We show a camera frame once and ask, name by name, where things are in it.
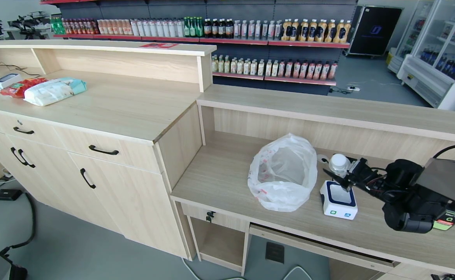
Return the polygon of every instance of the wall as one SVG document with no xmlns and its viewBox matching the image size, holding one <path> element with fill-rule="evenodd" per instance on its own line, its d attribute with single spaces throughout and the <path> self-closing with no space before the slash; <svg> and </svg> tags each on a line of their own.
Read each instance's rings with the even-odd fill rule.
<svg viewBox="0 0 455 280">
<path fill-rule="evenodd" d="M 393 32 L 390 43 L 387 46 L 387 51 L 392 47 L 397 47 L 402 39 L 402 35 L 411 20 L 411 17 L 416 10 L 419 0 L 359 0 L 357 5 L 376 5 L 376 6 L 388 6 L 388 7 L 400 7 L 404 8 L 400 15 L 397 26 Z"/>
</svg>

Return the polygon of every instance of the white plastic bag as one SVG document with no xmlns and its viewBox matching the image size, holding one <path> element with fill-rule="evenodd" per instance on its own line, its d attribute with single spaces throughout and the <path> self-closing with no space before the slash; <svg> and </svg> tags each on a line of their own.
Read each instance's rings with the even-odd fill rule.
<svg viewBox="0 0 455 280">
<path fill-rule="evenodd" d="M 254 156 L 248 187 L 265 209 L 292 212 L 309 199 L 317 176 L 316 150 L 289 133 Z"/>
</svg>

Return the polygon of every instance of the cabinet door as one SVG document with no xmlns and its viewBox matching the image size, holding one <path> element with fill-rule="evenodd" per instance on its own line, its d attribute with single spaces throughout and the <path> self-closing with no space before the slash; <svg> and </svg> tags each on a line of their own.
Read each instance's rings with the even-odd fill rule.
<svg viewBox="0 0 455 280">
<path fill-rule="evenodd" d="M 126 238 L 187 257 L 161 174 L 69 154 Z"/>
<path fill-rule="evenodd" d="M 0 163 L 32 194 L 37 201 L 56 209 L 64 208 L 60 200 L 43 181 L 43 179 L 28 165 L 23 165 L 18 155 L 19 147 L 15 147 L 8 137 L 0 133 Z"/>
<path fill-rule="evenodd" d="M 95 189 L 87 186 L 67 151 L 23 138 L 8 135 L 34 170 L 77 218 L 100 227 L 119 232 L 117 225 L 96 196 Z"/>
</svg>

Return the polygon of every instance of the cable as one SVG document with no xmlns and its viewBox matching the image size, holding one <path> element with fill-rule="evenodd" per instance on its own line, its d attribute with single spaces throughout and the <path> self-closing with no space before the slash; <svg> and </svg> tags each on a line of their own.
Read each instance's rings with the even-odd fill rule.
<svg viewBox="0 0 455 280">
<path fill-rule="evenodd" d="M 23 247 L 23 246 L 27 245 L 35 237 L 35 225 L 37 224 L 37 217 L 35 216 L 35 205 L 33 204 L 32 197 L 28 193 L 24 192 L 23 194 L 26 195 L 26 198 L 28 199 L 28 202 L 30 203 L 30 208 L 32 209 L 32 233 L 30 234 L 30 238 L 28 238 L 27 241 L 21 242 L 21 243 L 15 244 L 15 245 L 7 246 L 3 250 L 1 250 L 0 255 L 2 255 L 2 256 L 4 256 L 6 253 L 8 253 L 8 251 L 11 248 L 15 249 L 15 248 L 19 248 L 19 247 Z"/>
<path fill-rule="evenodd" d="M 186 268 L 191 272 L 191 274 L 193 274 L 193 276 L 196 278 L 196 280 L 201 280 L 200 277 L 198 277 L 198 275 L 196 275 L 196 273 L 193 272 L 193 270 L 188 266 L 188 264 L 186 264 L 185 260 L 182 259 L 183 261 L 183 264 L 186 266 Z M 286 273 L 286 275 L 284 276 L 283 280 L 286 280 L 288 278 L 288 276 L 290 276 L 290 274 L 295 271 L 295 270 L 301 270 L 305 273 L 305 275 L 307 275 L 307 277 L 312 280 L 311 276 L 307 273 L 307 271 L 305 271 L 305 269 L 303 269 L 301 266 L 295 266 L 293 269 L 291 269 L 288 273 Z M 223 279 L 223 280 L 246 280 L 245 278 L 242 278 L 242 277 L 234 277 L 234 278 L 227 278 L 227 279 Z"/>
<path fill-rule="evenodd" d="M 447 147 L 447 148 L 445 148 L 445 149 L 442 149 L 441 151 L 437 152 L 437 153 L 433 156 L 433 158 L 437 158 L 437 157 L 439 157 L 441 154 L 443 154 L 444 152 L 446 152 L 446 151 L 448 151 L 448 150 L 451 150 L 451 149 L 455 149 L 455 145 L 452 145 L 452 146 L 449 146 L 449 147 Z"/>
</svg>

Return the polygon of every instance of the checkout counter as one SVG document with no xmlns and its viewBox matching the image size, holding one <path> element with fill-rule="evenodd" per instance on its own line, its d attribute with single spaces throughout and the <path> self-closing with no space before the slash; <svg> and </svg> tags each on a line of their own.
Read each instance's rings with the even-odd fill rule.
<svg viewBox="0 0 455 280">
<path fill-rule="evenodd" d="M 291 213 L 264 209 L 247 187 L 252 157 L 287 133 L 328 157 L 339 152 L 378 167 L 398 158 L 424 165 L 455 145 L 455 112 L 213 85 L 215 46 L 147 44 L 0 42 L 6 64 L 87 82 L 87 91 L 46 107 L 0 95 L 0 163 L 37 200 L 242 275 L 253 235 L 329 257 L 331 280 L 455 274 L 455 226 L 396 232 L 384 222 L 382 202 L 361 190 L 354 220 L 325 216 L 318 192 L 329 177 L 321 166 L 311 198 Z M 12 147 L 39 168 L 24 165 Z M 455 149 L 441 158 L 455 159 Z M 67 186 L 81 193 L 74 197 Z"/>
</svg>

